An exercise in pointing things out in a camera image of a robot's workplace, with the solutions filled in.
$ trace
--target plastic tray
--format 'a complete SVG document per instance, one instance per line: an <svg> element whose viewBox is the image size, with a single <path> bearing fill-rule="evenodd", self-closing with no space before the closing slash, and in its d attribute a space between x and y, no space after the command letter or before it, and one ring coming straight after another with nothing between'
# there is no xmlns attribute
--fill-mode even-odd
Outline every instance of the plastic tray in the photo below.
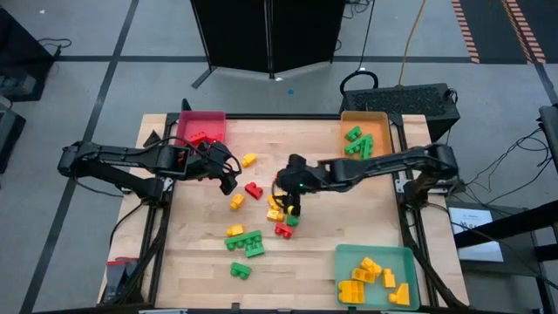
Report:
<svg viewBox="0 0 558 314"><path fill-rule="evenodd" d="M345 135L355 126L360 126L363 136L372 134L374 147L372 157L391 154L390 121L387 113L343 111L341 113L341 150L344 157L359 159L359 154L346 154L344 149L350 142Z"/></svg>
<svg viewBox="0 0 558 314"><path fill-rule="evenodd" d="M212 139L217 139L221 135L220 142L225 143L225 113L219 111L183 111L180 113L176 136L188 140L190 136L202 131ZM184 145L185 143L177 140L176 144Z"/></svg>
<svg viewBox="0 0 558 314"><path fill-rule="evenodd" d="M365 245L339 244L335 249L335 284L337 294L339 293L339 282L351 280L350 275L353 269L359 267L363 258L371 258L375 263L390 268L395 275L396 287L400 283L409 284L409 297L411 306L402 306L391 303L388 295L395 292L395 289L384 288L382 275L375 283L364 283L364 304L343 304L356 306L357 308L374 308L377 310L412 310L415 311L420 306L419 287L417 286L417 273L415 271L414 258L409 248L397 247L377 247Z"/></svg>

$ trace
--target black metal frame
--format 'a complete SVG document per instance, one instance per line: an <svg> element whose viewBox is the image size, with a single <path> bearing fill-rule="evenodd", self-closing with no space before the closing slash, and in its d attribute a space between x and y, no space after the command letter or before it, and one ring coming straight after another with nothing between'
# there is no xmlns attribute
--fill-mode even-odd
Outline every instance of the black metal frame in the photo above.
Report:
<svg viewBox="0 0 558 314"><path fill-rule="evenodd" d="M232 113L227 115L228 119L339 119L339 114L253 114L253 113ZM165 122L165 131L164 137L170 135L172 131L173 125L176 123L177 119L179 118L178 113L169 113L167 115L167 119ZM397 125L398 130L398 138L399 138L399 145L401 146L402 150L406 150L407 143L405 138L405 132L403 132L403 126ZM407 178L412 178L412 173L406 173ZM397 179L399 177L398 174L394 174L393 178ZM165 249L165 241L167 237L167 229L169 223L169 216L170 210L172 207L172 199L173 199L174 190L171 189L167 192L166 195L166 206L162 208L150 207L149 212L147 214L146 219L146 226L144 230L144 235L141 244L141 251L139 253L139 257L141 262L139 263L136 270L132 273L130 280L128 281L129 286L135 286L134 289L140 289L142 282L143 282L143 273L154 258L153 262L153 274L151 278L151 283L149 287L149 292L147 295L147 299L143 304L100 304L98 307L93 308L84 308L84 309L71 309L71 310L63 310L63 311L48 311L42 313L137 313L138 311L142 310L154 310L155 309L155 301L157 297L157 290L159 288L159 280L160 280L160 272L162 266L162 259L164 255ZM404 245L408 239L408 237L412 238L411 233L408 229L405 228L405 224L408 225L406 220L406 211L407 208L404 208L402 199L398 197L398 213L400 219L400 228L402 230L402 236L404 240ZM154 240L151 241L153 236L153 228L155 223L155 216L157 215L157 211L162 210L162 217L160 220L160 226L155 236ZM420 215L420 211L416 210L412 212L413 217L415 219L415 226L417 227L417 238L418 238L418 248L420 253L422 254L421 259L425 259L429 261L428 249L426 246L426 238L424 232L424 226L422 223L422 218ZM452 307L452 308L445 308L445 307L438 307L438 293L433 288L432 280L441 281L441 279L436 275L434 278L426 277L426 286L427 286L427 294L430 302L430 306L420 306L418 308L418 312L427 312L427 313L439 313L439 314L446 314L446 313L463 313L463 314L506 314L503 312L496 312L496 311L478 311L472 308L459 308L459 307ZM279 310L241 310L239 304L231 304L231 309L188 309L188 313L193 314L230 314L232 312L242 312L242 313L250 313L250 314L269 314L271 311L279 311ZM292 310L289 311L292 314L315 314L315 313L328 313L328 314L344 314L344 313L354 313L356 309L354 307L348 307L346 311L298 311ZM370 314L380 314L383 311L358 311L359 313L370 313Z"/></svg>

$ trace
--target orange tray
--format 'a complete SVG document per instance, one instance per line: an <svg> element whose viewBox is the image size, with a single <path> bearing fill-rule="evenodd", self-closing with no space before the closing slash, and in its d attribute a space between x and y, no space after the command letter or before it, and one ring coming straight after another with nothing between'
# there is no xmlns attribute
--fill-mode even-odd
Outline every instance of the orange tray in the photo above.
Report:
<svg viewBox="0 0 558 314"><path fill-rule="evenodd" d="M344 157L359 159L359 154L345 153L345 146L350 143L345 139L345 135L355 126L360 126L360 130L363 132L361 136L372 134L374 139L372 157L392 153L390 121L387 113L343 111L341 113L341 150Z"/></svg>

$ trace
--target red tray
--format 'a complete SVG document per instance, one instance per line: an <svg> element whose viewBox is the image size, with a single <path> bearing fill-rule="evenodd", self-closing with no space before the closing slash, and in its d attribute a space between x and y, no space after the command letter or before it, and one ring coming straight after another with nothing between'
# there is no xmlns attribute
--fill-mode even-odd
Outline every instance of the red tray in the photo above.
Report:
<svg viewBox="0 0 558 314"><path fill-rule="evenodd" d="M208 138L225 143L226 118L224 112L219 111L183 111L180 113L176 136L186 140L199 132L205 132ZM186 143L178 140L177 145Z"/></svg>

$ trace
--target floor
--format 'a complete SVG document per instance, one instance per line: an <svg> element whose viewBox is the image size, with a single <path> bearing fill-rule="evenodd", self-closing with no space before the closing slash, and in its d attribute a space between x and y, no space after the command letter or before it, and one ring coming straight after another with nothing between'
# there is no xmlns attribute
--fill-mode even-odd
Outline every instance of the floor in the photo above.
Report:
<svg viewBox="0 0 558 314"><path fill-rule="evenodd" d="M31 288L40 289L36 297L29 295L24 308L51 311L95 305L119 200L82 188L68 198L72 189L56 165L61 147L82 139L96 118L96 126L89 130L94 132L87 134L93 141L132 146L144 113L178 112L183 98L194 109L227 113L335 113L342 99L338 85L358 67L355 62L312 65L281 73L281 81L220 68L195 90L190 85L207 69L203 62L116 63L110 57L202 56L188 1L0 0L0 4L35 38L70 38L73 45L63 50L63 56L99 57L57 62L40 101L14 105L27 125L7 172L0 177L0 251L4 252L0 255L0 304L6 313L22 308L53 221L63 222L58 242L53 251L46 250L51 260L40 263L45 268L42 285L42 277L35 278L39 285ZM402 56L419 6L419 0L378 0L365 55ZM360 56L368 12L343 20L338 56ZM129 30L121 31L126 17L132 23ZM119 38L123 45L118 45ZM405 67L405 85L446 82L459 92L461 120L449 144L466 181L533 131L538 108L551 105L534 65L425 62L426 57L469 58L450 1L427 3L409 56L417 58ZM365 62L362 67L379 76L380 87L398 82L400 63ZM558 81L558 65L544 65L544 70L551 81ZM346 88L369 85L365 78L356 78ZM514 150L494 173L492 193L473 189L487 201L531 180L543 159L543 152ZM96 181L85 183L111 190ZM537 206L555 199L556 183L558 175L548 167L533 184L496 203ZM542 243L552 242L546 230L538 236ZM558 281L555 265L549 265L548 272L551 280ZM479 309L528 313L541 306L531 278L466 273L466 285L472 305Z"/></svg>

